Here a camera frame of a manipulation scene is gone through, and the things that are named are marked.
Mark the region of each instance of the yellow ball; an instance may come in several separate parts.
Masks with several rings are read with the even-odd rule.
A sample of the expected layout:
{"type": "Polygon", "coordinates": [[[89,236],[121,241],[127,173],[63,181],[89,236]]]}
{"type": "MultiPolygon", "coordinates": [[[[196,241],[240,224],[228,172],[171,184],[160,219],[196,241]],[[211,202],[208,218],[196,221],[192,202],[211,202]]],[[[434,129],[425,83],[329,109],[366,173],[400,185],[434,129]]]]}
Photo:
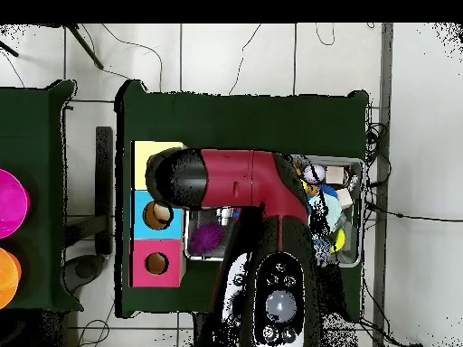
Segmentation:
{"type": "Polygon", "coordinates": [[[329,249],[330,253],[335,252],[335,246],[336,246],[336,251],[339,251],[340,249],[343,248],[345,244],[345,233],[342,229],[339,229],[337,231],[337,236],[336,236],[336,242],[335,245],[332,245],[331,248],[329,249]]]}

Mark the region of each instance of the magenta bowl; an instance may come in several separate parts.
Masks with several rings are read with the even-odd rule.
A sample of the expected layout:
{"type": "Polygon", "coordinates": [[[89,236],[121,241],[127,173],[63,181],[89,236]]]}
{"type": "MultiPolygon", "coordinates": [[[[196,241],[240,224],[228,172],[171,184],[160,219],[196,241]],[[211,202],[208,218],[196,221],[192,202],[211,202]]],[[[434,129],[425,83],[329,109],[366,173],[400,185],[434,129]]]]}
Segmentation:
{"type": "Polygon", "coordinates": [[[29,210],[29,194],[11,173],[0,169],[0,239],[23,224],[29,210]]]}

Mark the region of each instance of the green table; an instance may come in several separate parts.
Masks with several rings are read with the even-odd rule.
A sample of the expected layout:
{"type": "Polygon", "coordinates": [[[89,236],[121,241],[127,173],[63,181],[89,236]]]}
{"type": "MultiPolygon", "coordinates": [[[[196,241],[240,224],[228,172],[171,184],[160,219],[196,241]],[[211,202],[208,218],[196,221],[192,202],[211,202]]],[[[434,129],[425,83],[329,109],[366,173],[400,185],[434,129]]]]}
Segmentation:
{"type": "MultiPolygon", "coordinates": [[[[203,312],[211,310],[218,263],[188,260],[178,288],[130,288],[130,178],[132,141],[183,142],[188,147],[240,148],[286,154],[365,157],[365,112],[368,94],[348,97],[210,96],[193,93],[146,93],[137,80],[119,90],[116,154],[117,315],[135,311],[203,312]]],[[[361,315],[362,264],[343,268],[342,283],[352,321],[361,315]]]]}
{"type": "Polygon", "coordinates": [[[0,89],[0,168],[14,174],[29,192],[31,206],[19,230],[0,247],[15,254],[23,270],[7,308],[79,310],[61,286],[65,248],[62,109],[73,81],[46,89],[0,89]]]}

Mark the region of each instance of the table leg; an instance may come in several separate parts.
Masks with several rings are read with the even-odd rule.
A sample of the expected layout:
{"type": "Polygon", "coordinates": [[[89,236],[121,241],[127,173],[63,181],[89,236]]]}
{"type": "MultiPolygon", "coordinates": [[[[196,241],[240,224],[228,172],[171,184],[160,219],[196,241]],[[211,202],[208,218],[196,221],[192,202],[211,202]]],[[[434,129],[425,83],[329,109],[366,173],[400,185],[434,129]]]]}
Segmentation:
{"type": "Polygon", "coordinates": [[[18,57],[19,56],[19,53],[17,51],[14,51],[13,49],[11,49],[8,45],[6,45],[4,42],[0,42],[0,48],[3,48],[4,50],[6,50],[8,53],[11,53],[13,54],[14,57],[18,57]]]}
{"type": "Polygon", "coordinates": [[[106,229],[95,234],[97,254],[110,255],[113,244],[113,131],[111,127],[97,127],[95,153],[95,215],[106,217],[106,229]]]}
{"type": "Polygon", "coordinates": [[[85,52],[91,57],[93,62],[95,62],[95,65],[101,69],[104,70],[104,66],[101,63],[100,60],[98,60],[98,57],[96,54],[93,52],[93,50],[89,47],[89,45],[85,42],[83,37],[80,35],[79,31],[77,30],[76,26],[74,25],[66,25],[66,27],[71,31],[71,33],[74,35],[76,40],[79,42],[79,44],[82,46],[82,48],[85,50],[85,52]]]}

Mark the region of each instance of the metal pole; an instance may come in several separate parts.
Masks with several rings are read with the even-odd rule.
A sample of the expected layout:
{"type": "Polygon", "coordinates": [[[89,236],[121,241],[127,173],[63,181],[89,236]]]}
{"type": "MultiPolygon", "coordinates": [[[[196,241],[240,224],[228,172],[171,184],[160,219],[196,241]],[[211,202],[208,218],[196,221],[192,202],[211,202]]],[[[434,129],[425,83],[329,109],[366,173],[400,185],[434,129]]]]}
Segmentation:
{"type": "Polygon", "coordinates": [[[105,67],[103,67],[103,64],[101,63],[100,60],[98,60],[98,57],[95,55],[93,50],[89,47],[89,45],[85,42],[82,36],[80,36],[79,31],[74,25],[66,25],[66,27],[71,31],[71,33],[74,35],[76,40],[79,42],[79,44],[82,46],[82,48],[85,50],[85,52],[91,57],[93,62],[95,62],[95,65],[101,69],[104,70],[105,67]]]}
{"type": "Polygon", "coordinates": [[[13,54],[14,57],[18,57],[19,56],[19,53],[17,51],[14,51],[13,49],[11,49],[8,45],[6,45],[5,43],[3,42],[0,42],[0,48],[3,48],[5,49],[8,53],[10,54],[13,54]]]}
{"type": "MultiPolygon", "coordinates": [[[[392,91],[392,36],[393,23],[383,23],[382,56],[381,56],[381,90],[380,90],[380,123],[389,127],[391,123],[391,91],[392,91]]],[[[389,164],[385,158],[389,158],[389,135],[386,135],[380,147],[378,155],[378,180],[385,180],[389,173],[389,164]]],[[[383,183],[377,189],[376,205],[387,211],[388,185],[383,183]]],[[[374,249],[374,282],[373,282],[373,323],[381,330],[373,330],[373,347],[383,347],[384,330],[384,291],[386,272],[386,216],[383,212],[376,212],[377,221],[375,227],[374,249]]]]}

